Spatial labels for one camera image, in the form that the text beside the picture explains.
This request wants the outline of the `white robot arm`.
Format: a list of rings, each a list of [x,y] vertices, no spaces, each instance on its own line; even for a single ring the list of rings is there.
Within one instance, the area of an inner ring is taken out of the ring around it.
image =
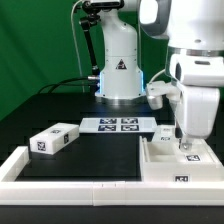
[[[143,95],[152,109],[167,96],[182,147],[212,132],[224,86],[224,0],[83,0],[88,26],[103,28],[105,67],[96,96],[112,101]],[[137,65],[137,32],[118,12],[137,11],[143,31],[168,41],[165,74],[169,83],[142,83]]]

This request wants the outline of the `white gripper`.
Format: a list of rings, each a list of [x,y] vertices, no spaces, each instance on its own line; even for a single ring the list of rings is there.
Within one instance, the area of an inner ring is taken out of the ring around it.
[[[177,84],[179,100],[173,111],[179,127],[184,134],[180,149],[192,149],[193,139],[207,139],[213,129],[220,100],[218,88],[186,86]]]

